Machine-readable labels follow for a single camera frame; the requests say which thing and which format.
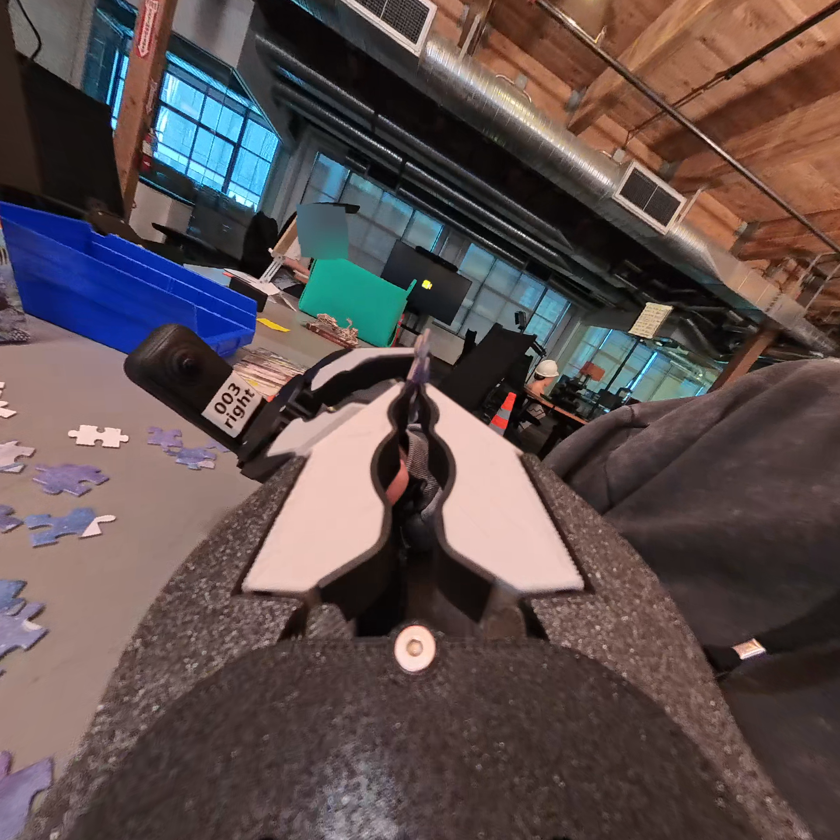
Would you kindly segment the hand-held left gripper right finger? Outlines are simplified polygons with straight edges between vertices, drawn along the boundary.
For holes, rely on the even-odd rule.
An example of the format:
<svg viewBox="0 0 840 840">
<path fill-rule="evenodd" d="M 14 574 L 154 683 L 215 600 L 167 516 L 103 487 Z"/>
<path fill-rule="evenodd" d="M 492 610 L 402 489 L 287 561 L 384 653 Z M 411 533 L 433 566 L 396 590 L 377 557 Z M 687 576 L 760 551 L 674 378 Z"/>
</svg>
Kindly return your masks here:
<svg viewBox="0 0 840 840">
<path fill-rule="evenodd" d="M 582 592 L 585 579 L 520 450 L 438 388 L 417 392 L 433 515 L 436 586 L 479 623 L 497 603 Z"/>
</svg>

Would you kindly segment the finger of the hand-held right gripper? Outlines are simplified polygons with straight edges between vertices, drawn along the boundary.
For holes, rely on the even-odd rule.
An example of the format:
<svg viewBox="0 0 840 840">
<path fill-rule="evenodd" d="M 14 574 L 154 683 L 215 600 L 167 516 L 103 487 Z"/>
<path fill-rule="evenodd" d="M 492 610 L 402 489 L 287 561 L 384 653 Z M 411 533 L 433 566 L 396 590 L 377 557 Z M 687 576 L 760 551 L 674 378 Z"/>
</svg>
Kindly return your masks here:
<svg viewBox="0 0 840 840">
<path fill-rule="evenodd" d="M 315 396 L 349 396 L 381 382 L 405 380 L 415 359 L 411 348 L 345 349 L 331 353 L 308 371 Z"/>
<path fill-rule="evenodd" d="M 377 440 L 382 440 L 392 429 L 387 413 L 395 399 L 395 393 L 384 392 L 369 403 L 351 402 L 307 421 L 296 418 L 269 445 L 268 457 L 307 455 L 321 441 L 336 434 L 342 439 L 379 434 Z"/>
</svg>

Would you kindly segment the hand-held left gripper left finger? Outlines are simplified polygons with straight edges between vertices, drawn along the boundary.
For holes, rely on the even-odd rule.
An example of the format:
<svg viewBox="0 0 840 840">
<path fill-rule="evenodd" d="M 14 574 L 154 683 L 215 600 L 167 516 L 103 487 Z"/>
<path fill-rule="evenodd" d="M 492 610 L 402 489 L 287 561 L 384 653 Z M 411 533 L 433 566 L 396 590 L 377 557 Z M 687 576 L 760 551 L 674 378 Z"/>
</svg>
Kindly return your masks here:
<svg viewBox="0 0 840 840">
<path fill-rule="evenodd" d="M 396 402 L 403 389 L 383 393 Z M 348 619 L 382 595 L 394 563 L 385 490 L 400 463 L 391 407 L 392 429 L 381 440 L 336 434 L 299 456 L 301 469 L 242 580 L 244 594 L 329 603 Z"/>
</svg>

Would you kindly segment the purple starry puzzle piece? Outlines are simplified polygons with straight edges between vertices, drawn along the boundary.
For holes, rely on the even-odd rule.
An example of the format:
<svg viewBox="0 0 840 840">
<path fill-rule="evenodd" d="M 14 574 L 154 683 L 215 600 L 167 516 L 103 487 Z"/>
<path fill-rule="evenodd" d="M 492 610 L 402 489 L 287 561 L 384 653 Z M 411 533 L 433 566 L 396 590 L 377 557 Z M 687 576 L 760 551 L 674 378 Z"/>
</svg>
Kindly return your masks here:
<svg viewBox="0 0 840 840">
<path fill-rule="evenodd" d="M 420 412 L 419 396 L 429 382 L 431 360 L 430 360 L 430 339 L 431 328 L 426 327 L 416 338 L 413 346 L 413 364 L 406 378 L 406 387 L 409 391 L 408 415 L 409 424 L 417 421 Z"/>
</svg>

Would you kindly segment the person's right forearm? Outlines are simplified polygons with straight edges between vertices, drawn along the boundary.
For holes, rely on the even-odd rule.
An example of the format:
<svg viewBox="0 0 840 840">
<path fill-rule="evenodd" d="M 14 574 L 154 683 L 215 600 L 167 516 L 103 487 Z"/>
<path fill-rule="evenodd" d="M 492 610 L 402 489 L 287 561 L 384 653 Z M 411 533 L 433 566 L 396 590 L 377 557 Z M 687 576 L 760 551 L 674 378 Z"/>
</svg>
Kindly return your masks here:
<svg viewBox="0 0 840 840">
<path fill-rule="evenodd" d="M 616 409 L 542 462 L 636 550 L 703 644 L 838 645 L 838 359 Z"/>
</svg>

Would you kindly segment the grey desk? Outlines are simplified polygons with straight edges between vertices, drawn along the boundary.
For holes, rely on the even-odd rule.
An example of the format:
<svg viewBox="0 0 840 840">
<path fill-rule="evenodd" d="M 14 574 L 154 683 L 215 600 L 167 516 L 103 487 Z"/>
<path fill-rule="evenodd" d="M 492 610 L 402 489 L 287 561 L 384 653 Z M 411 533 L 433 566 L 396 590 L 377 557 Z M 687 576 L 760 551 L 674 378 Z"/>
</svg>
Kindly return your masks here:
<svg viewBox="0 0 840 840">
<path fill-rule="evenodd" d="M 18 518 L 92 508 L 115 520 L 92 538 L 34 547 L 24 525 L 2 534 L 2 578 L 26 582 L 48 633 L 2 658 L 1 747 L 15 770 L 77 749 L 124 646 L 186 556 L 258 485 L 231 454 L 213 469 L 179 465 L 148 428 L 209 438 L 131 383 L 124 354 L 32 316 L 30 341 L 1 351 L 2 441 L 35 452 L 2 473 L 1 502 Z"/>
</svg>

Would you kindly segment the green plastic bin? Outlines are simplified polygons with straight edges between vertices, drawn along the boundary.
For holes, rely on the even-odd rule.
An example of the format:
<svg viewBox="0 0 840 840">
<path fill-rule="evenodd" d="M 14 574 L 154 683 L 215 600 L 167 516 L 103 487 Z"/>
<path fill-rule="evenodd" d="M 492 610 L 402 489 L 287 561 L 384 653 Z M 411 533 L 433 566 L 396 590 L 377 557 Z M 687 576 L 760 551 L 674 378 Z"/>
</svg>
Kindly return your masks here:
<svg viewBox="0 0 840 840">
<path fill-rule="evenodd" d="M 328 315 L 339 327 L 356 329 L 362 341 L 386 348 L 392 345 L 415 283 L 403 289 L 347 259 L 318 259 L 299 310 L 314 318 Z"/>
</svg>

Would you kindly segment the striped print puzzle board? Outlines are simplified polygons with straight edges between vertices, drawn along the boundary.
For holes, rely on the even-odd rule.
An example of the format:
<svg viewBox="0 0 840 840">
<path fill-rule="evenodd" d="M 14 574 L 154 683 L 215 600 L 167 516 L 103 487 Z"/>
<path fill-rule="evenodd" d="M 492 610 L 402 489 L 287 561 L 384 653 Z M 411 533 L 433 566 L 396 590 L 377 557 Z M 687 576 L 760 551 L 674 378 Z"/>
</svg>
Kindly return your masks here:
<svg viewBox="0 0 840 840">
<path fill-rule="evenodd" d="M 262 348 L 243 350 L 233 368 L 269 402 L 294 377 L 306 372 L 305 367 Z"/>
</svg>

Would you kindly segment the small black stand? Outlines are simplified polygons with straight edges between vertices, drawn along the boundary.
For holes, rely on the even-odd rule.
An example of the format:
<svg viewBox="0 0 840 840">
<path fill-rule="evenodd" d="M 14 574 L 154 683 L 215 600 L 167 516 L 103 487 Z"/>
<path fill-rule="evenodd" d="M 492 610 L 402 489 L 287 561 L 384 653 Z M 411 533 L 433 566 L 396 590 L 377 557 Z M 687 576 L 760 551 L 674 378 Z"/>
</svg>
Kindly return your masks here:
<svg viewBox="0 0 840 840">
<path fill-rule="evenodd" d="M 227 287 L 243 295 L 256 304 L 258 313 L 264 311 L 270 296 L 277 293 L 277 289 L 268 281 L 260 280 L 237 269 L 223 269 L 224 276 L 228 278 Z"/>
</svg>

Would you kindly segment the pile of loose puzzle pieces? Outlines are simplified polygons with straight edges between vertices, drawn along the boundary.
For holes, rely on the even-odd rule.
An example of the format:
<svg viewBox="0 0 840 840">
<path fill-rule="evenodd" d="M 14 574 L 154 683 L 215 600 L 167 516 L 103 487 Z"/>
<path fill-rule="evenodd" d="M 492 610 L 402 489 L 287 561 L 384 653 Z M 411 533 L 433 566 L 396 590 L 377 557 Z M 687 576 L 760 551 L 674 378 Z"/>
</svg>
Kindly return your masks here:
<svg viewBox="0 0 840 840">
<path fill-rule="evenodd" d="M 234 456 L 148 405 L 117 426 L 2 402 L 2 664 L 70 619 L 84 650 L 138 618 L 241 497 Z"/>
</svg>

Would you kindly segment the large black panel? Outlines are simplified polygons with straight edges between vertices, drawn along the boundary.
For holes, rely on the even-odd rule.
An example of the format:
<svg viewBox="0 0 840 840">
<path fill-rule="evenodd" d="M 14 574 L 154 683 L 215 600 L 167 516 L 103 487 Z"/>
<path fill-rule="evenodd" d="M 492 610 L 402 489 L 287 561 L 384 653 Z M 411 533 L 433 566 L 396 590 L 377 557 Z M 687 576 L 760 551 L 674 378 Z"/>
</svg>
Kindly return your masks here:
<svg viewBox="0 0 840 840">
<path fill-rule="evenodd" d="M 486 405 L 521 358 L 540 341 L 530 332 L 513 331 L 495 323 L 484 338 L 446 375 L 438 389 L 478 419 Z"/>
</svg>

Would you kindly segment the blue plastic bin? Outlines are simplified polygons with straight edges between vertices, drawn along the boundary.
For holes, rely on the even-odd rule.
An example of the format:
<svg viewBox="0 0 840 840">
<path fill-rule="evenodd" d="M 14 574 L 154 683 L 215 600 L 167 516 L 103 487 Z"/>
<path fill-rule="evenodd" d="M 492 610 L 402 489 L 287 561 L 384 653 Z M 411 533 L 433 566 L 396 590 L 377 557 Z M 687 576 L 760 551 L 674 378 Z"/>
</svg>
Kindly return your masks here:
<svg viewBox="0 0 840 840">
<path fill-rule="evenodd" d="M 23 308 L 37 319 L 126 354 L 167 324 L 224 358 L 255 337 L 253 299 L 87 222 L 2 203 L 2 225 Z"/>
</svg>

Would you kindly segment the white paper sign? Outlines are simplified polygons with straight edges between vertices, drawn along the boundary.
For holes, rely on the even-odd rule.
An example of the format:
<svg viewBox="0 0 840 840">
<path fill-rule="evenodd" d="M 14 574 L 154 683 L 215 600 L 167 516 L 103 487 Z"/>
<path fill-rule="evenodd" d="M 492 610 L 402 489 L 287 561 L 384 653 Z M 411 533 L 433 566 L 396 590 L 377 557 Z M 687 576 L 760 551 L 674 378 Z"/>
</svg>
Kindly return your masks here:
<svg viewBox="0 0 840 840">
<path fill-rule="evenodd" d="M 673 310 L 673 306 L 648 302 L 626 332 L 637 339 L 652 340 L 657 337 Z"/>
</svg>

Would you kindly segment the dark upright screen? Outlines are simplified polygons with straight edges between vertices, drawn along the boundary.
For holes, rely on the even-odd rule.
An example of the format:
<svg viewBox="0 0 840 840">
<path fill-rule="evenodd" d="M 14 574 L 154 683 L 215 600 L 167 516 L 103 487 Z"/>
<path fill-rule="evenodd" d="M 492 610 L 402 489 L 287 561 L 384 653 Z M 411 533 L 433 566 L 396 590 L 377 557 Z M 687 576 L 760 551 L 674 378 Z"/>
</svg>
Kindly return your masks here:
<svg viewBox="0 0 840 840">
<path fill-rule="evenodd" d="M 2 201 L 80 218 L 124 214 L 109 108 L 12 48 L 2 69 Z"/>
</svg>

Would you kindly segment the white vent grille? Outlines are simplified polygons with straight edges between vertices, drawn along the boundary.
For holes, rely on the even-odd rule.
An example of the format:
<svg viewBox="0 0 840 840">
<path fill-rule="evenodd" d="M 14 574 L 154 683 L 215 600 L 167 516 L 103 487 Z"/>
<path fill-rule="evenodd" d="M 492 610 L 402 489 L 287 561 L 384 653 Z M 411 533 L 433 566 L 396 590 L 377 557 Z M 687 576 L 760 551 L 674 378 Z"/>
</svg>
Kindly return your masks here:
<svg viewBox="0 0 840 840">
<path fill-rule="evenodd" d="M 612 199 L 662 235 L 680 221 L 688 204 L 686 196 L 636 161 L 623 170 Z"/>
<path fill-rule="evenodd" d="M 420 57 L 438 6 L 430 1 L 342 1 L 415 57 Z"/>
</svg>

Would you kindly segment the black wall monitor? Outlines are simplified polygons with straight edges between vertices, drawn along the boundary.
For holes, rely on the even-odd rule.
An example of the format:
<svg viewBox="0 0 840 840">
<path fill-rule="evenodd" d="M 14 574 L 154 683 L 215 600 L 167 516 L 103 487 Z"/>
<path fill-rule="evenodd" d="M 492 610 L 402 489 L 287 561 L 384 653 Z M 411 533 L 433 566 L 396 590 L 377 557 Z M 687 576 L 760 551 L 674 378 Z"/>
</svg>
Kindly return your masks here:
<svg viewBox="0 0 840 840">
<path fill-rule="evenodd" d="M 407 292 L 406 308 L 450 326 L 467 298 L 472 281 L 448 262 L 397 240 L 381 278 Z"/>
</svg>

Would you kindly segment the wooden easel frame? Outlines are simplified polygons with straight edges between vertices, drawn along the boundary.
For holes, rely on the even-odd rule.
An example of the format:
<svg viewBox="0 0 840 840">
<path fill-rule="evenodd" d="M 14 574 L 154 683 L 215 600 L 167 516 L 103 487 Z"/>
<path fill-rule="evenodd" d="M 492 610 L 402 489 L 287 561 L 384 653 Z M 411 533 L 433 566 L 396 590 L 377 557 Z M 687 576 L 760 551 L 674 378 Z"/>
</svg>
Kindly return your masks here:
<svg viewBox="0 0 840 840">
<path fill-rule="evenodd" d="M 302 255 L 297 212 L 284 223 L 270 254 L 271 262 L 262 279 L 286 297 L 299 300 L 308 284 L 313 258 Z"/>
</svg>

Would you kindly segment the glass window wall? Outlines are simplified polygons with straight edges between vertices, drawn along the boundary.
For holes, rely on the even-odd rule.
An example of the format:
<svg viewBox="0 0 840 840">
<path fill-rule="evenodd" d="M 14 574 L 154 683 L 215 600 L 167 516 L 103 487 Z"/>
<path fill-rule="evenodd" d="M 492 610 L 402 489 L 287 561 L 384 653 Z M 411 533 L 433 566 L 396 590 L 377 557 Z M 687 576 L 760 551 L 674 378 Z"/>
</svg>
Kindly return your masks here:
<svg viewBox="0 0 840 840">
<path fill-rule="evenodd" d="M 290 160 L 264 114 L 243 93 L 229 68 L 213 67 L 228 84 L 184 59 L 186 43 L 167 55 L 161 94 L 154 106 L 152 163 L 141 176 L 150 189 L 192 205 L 187 233 L 231 256 L 245 245 L 227 241 L 239 219 L 264 204 L 271 167 Z M 308 171 L 301 203 L 343 201 L 359 205 L 351 214 L 349 262 L 380 276 L 394 246 L 422 248 L 455 265 L 467 287 L 450 322 L 436 319 L 434 335 L 445 344 L 467 332 L 483 339 L 493 324 L 517 327 L 522 312 L 526 333 L 558 359 L 570 346 L 563 373 L 573 375 L 593 361 L 605 368 L 596 392 L 616 375 L 615 389 L 629 389 L 641 402 L 706 393 L 718 367 L 695 360 L 677 338 L 641 340 L 616 329 L 586 325 L 573 300 L 583 288 L 522 251 L 506 234 L 495 234 L 457 209 L 454 198 L 441 198 L 430 187 L 414 185 L 403 175 L 373 164 L 340 163 L 318 150 Z"/>
</svg>

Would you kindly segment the wooden support post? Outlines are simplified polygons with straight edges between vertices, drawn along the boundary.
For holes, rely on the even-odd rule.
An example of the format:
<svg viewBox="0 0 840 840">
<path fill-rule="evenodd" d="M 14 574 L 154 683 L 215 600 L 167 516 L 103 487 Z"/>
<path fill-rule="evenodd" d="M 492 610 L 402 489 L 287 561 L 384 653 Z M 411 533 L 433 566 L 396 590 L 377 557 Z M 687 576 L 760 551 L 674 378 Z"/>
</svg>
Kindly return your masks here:
<svg viewBox="0 0 840 840">
<path fill-rule="evenodd" d="M 153 129 L 176 1 L 142 1 L 136 17 L 129 65 L 113 137 L 123 218 L 130 219 L 140 179 L 143 142 Z"/>
</svg>

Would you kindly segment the silver ventilation duct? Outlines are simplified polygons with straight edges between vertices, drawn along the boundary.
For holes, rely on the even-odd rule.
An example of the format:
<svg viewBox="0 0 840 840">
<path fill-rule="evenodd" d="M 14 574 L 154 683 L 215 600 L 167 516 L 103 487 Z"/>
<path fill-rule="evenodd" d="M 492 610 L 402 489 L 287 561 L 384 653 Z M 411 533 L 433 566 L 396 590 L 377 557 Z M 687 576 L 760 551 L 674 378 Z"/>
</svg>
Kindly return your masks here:
<svg viewBox="0 0 840 840">
<path fill-rule="evenodd" d="M 618 164 L 575 137 L 477 61 L 461 58 L 446 38 L 427 37 L 417 73 L 430 91 L 477 131 L 582 202 L 649 252 L 730 305 L 742 303 L 813 351 L 838 343 L 811 324 L 805 308 L 756 269 L 711 242 L 687 222 L 662 232 L 615 199 L 631 165 Z"/>
</svg>

